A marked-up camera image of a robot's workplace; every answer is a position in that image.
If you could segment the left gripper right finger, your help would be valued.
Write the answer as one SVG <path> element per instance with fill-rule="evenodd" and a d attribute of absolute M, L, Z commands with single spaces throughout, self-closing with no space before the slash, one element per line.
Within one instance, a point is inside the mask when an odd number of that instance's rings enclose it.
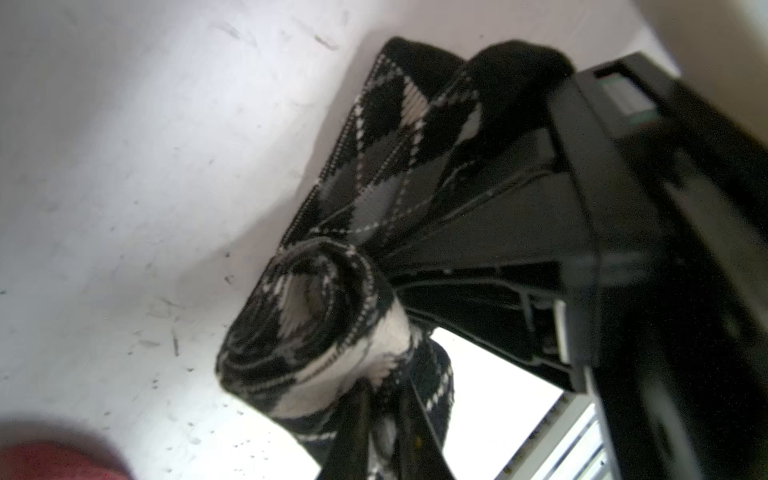
<path fill-rule="evenodd" d="M 408 380 L 397 410 L 397 466 L 401 480 L 453 480 L 416 387 Z"/>

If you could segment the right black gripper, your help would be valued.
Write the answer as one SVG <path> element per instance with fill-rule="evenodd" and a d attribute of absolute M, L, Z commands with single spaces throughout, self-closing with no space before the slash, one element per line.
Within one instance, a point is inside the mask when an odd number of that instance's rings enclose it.
<path fill-rule="evenodd" d="M 417 320 L 563 390 L 585 374 L 615 478 L 765 478 L 766 146 L 641 53 L 547 107 L 574 182 L 525 133 L 382 270 Z"/>

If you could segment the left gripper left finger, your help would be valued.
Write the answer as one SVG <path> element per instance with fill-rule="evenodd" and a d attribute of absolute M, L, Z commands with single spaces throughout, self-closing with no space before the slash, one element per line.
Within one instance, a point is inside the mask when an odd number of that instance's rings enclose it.
<path fill-rule="evenodd" d="M 345 398 L 337 435 L 319 480 L 363 480 L 368 477 L 372 422 L 372 386 L 359 380 Z"/>

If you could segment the black grey argyle sock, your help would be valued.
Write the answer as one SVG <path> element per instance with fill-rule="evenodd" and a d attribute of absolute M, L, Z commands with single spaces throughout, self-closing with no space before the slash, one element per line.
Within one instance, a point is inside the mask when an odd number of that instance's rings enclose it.
<path fill-rule="evenodd" d="M 315 184 L 216 359 L 221 388 L 288 431 L 320 465 L 345 397 L 372 389 L 366 477 L 394 479 L 396 394 L 412 381 L 439 440 L 454 385 L 450 358 L 407 313 L 382 262 L 445 204 L 495 147 L 530 128 L 543 91 L 574 69 L 523 41 L 470 59 L 388 40 Z"/>

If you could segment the beige maroon striped sock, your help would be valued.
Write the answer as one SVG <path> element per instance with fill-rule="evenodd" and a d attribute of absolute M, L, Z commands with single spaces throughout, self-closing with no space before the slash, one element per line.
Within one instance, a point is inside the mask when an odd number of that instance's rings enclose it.
<path fill-rule="evenodd" d="M 18 480 L 128 480 L 130 474 L 68 446 L 23 443 L 1 449 L 1 478 Z"/>

